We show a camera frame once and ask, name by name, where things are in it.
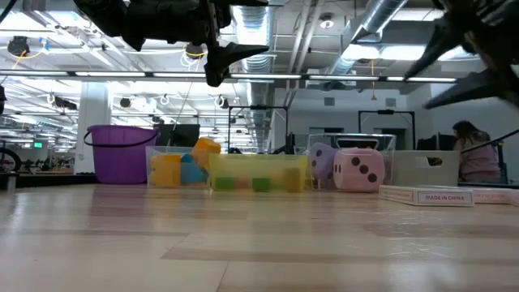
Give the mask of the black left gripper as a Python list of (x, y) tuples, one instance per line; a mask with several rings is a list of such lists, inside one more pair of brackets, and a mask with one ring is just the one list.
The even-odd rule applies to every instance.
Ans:
[(143, 0), (132, 1), (123, 20), (122, 39), (140, 51), (148, 39), (175, 44), (208, 44), (204, 65), (206, 83), (219, 87), (229, 74), (229, 66), (244, 58), (268, 51), (266, 45), (216, 44), (217, 32), (230, 23), (231, 6), (268, 6), (268, 0)]

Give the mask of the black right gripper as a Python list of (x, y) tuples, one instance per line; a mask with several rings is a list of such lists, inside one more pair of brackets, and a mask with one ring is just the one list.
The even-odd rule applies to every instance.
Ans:
[(422, 56), (404, 74), (420, 74), (443, 54), (457, 46), (477, 54), (487, 69), (470, 73), (451, 88), (423, 105), (426, 110), (497, 97), (518, 108), (518, 1), (435, 0), (444, 14), (435, 27)]

